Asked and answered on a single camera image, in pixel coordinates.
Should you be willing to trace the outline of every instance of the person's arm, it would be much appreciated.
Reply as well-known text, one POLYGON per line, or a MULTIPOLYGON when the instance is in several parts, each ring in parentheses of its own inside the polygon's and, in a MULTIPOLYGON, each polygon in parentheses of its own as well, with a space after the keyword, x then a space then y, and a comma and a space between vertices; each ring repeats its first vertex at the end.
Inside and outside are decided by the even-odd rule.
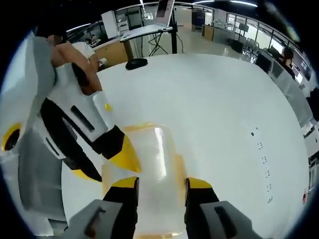
POLYGON ((96 56, 96 54, 93 54, 90 58, 89 61, 91 63, 91 65, 93 66, 95 72, 99 71, 99 59, 96 56))
POLYGON ((99 78, 93 68, 93 66, 88 62, 85 56, 79 52, 71 43, 63 43, 57 46, 63 58, 67 62, 74 62, 77 64, 86 74, 89 81, 89 88, 93 91, 101 91, 102 87, 99 78))

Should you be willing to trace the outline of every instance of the computer mouse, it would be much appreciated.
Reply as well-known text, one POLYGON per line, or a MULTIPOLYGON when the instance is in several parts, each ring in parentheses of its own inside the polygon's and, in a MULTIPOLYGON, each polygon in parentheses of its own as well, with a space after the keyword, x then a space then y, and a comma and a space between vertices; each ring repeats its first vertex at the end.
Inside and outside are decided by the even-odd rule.
POLYGON ((125 68, 128 69, 128 70, 134 70, 134 69, 136 69, 136 68, 145 66, 145 65, 147 65, 147 64, 148 64, 147 59, 144 59, 144 58, 136 58, 136 59, 129 60, 129 61, 126 63, 125 68))

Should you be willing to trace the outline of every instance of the floor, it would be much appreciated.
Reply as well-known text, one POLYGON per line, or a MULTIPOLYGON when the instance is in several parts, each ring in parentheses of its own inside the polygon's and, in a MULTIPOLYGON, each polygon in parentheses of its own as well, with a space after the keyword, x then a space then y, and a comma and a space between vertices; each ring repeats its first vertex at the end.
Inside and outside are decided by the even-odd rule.
MULTIPOLYGON (((188 26, 179 26, 177 38, 177 53, 181 54, 193 54, 193 53, 201 53, 201 54, 214 54, 220 56, 228 56, 236 59, 240 59, 243 61, 249 62, 249 57, 242 55, 236 51, 234 51, 230 46, 215 43, 213 41, 206 40, 200 31, 192 31, 188 26)), ((153 35, 148 35, 143 37, 143 57, 149 56, 154 46, 149 44, 148 42, 153 39, 153 35)), ((141 42, 140 38, 133 40, 132 44, 133 54, 135 57, 141 57, 141 42)), ((169 54, 171 53, 171 36, 169 33, 163 33, 161 39, 159 41, 160 46, 169 54)), ((155 52, 154 55, 163 55, 166 54, 162 49, 159 49, 155 52)))

